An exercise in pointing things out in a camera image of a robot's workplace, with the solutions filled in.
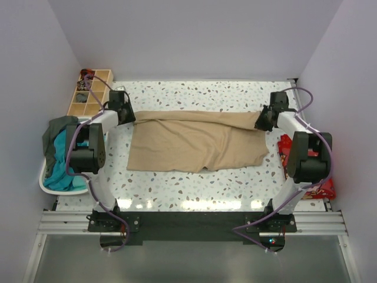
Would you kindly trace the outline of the beige t shirt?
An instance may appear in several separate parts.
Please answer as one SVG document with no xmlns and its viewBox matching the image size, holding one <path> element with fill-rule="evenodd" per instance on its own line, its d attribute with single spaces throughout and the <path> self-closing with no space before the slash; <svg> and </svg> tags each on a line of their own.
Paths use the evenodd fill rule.
<svg viewBox="0 0 377 283">
<path fill-rule="evenodd" d="M 260 166 L 269 150 L 258 112 L 139 111 L 130 171 L 198 173 Z"/>
</svg>

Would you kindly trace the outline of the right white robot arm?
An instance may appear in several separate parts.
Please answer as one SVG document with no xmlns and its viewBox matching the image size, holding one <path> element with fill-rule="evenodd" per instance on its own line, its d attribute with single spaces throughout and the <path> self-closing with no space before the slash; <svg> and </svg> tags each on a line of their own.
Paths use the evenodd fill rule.
<svg viewBox="0 0 377 283">
<path fill-rule="evenodd" d="M 280 192 L 270 199 L 261 219 L 250 223 L 268 231 L 280 230 L 293 220 L 295 207 L 312 187 L 319 186 L 332 174 L 332 136 L 314 129 L 302 120 L 300 111 L 289 107 L 286 90 L 270 93 L 269 105 L 264 105 L 255 128 L 263 131 L 283 130 L 292 145 L 287 159 L 288 178 Z"/>
</svg>

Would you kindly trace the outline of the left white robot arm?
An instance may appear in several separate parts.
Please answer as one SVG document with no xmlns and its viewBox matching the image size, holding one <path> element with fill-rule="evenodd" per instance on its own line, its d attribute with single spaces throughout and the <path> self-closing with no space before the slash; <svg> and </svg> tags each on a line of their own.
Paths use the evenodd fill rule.
<svg viewBox="0 0 377 283">
<path fill-rule="evenodd" d="M 126 236 L 128 223 L 121 217 L 117 200 L 107 185 L 104 135 L 117 126 L 135 122 L 130 97 L 125 90 L 109 91 L 109 100 L 94 116 L 66 128 L 66 173 L 84 179 L 93 199 L 89 231 L 106 228 Z"/>
</svg>

